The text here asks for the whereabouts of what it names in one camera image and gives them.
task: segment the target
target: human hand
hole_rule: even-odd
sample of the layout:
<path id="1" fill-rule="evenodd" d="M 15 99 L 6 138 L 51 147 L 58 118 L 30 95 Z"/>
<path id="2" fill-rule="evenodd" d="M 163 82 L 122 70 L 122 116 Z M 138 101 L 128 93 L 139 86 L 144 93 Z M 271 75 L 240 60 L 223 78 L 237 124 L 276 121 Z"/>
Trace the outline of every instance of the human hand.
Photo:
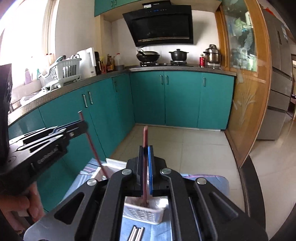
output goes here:
<path id="1" fill-rule="evenodd" d="M 29 198 L 26 196 L 0 195 L 0 209 L 15 231 L 23 231 L 25 228 L 15 219 L 11 211 L 28 210 L 34 222 L 45 215 L 36 182 L 28 188 L 28 191 Z"/>

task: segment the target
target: purple bottle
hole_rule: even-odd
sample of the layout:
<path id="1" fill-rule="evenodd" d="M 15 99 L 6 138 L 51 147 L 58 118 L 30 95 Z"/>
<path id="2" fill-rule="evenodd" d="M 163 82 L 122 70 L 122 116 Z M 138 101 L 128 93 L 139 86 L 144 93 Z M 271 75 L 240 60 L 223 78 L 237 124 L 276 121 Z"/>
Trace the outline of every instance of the purple bottle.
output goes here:
<path id="1" fill-rule="evenodd" d="M 31 79 L 31 75 L 30 75 L 30 72 L 29 70 L 26 68 L 25 70 L 25 85 L 29 84 L 32 82 L 32 79 Z"/>

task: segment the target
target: dish rack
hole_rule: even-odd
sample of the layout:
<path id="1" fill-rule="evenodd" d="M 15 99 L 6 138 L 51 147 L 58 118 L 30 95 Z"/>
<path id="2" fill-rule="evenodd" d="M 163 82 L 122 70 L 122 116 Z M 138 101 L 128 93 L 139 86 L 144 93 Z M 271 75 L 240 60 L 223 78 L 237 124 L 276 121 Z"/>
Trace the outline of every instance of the dish rack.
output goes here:
<path id="1" fill-rule="evenodd" d="M 52 64 L 49 67 L 49 71 L 46 75 L 40 74 L 40 81 L 42 87 L 62 87 L 64 83 L 77 80 L 79 78 L 79 61 L 80 58 L 74 58 L 70 60 L 62 60 Z"/>
<path id="2" fill-rule="evenodd" d="M 109 176 L 113 173 L 125 169 L 126 162 L 117 161 L 113 159 L 106 158 L 107 163 L 103 163 L 103 166 Z M 102 169 L 98 167 L 95 173 L 91 178 L 97 179 L 98 181 L 104 180 Z M 165 208 L 149 208 L 149 207 L 141 207 L 138 205 L 134 205 L 128 203 L 128 199 L 126 198 L 123 208 L 123 217 L 132 219 L 135 221 L 140 221 L 149 224 L 160 224 L 163 219 L 163 213 Z"/>

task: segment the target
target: black range hood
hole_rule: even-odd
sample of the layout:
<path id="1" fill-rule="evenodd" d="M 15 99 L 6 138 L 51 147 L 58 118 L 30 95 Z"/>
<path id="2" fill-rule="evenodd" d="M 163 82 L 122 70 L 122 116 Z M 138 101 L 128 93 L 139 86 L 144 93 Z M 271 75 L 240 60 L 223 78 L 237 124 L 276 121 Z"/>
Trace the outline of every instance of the black range hood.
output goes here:
<path id="1" fill-rule="evenodd" d="M 143 5 L 144 9 L 123 14 L 136 47 L 193 44 L 190 5 L 171 5 L 170 1 Z"/>

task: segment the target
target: floor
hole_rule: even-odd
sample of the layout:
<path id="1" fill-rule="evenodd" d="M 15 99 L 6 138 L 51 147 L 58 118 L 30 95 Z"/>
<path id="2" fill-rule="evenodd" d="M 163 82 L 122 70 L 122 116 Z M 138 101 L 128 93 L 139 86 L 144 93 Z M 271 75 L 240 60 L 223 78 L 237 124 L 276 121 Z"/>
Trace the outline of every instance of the floor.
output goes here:
<path id="1" fill-rule="evenodd" d="M 269 239 L 279 230 L 296 202 L 296 125 L 287 115 L 276 141 L 255 142 L 250 157 L 265 205 Z"/>
<path id="2" fill-rule="evenodd" d="M 136 157 L 139 145 L 143 144 L 143 127 L 135 125 L 111 158 L 127 161 Z M 226 177 L 230 200 L 244 211 L 237 166 L 224 132 L 149 126 L 148 143 L 153 145 L 154 155 L 165 159 L 175 171 Z"/>

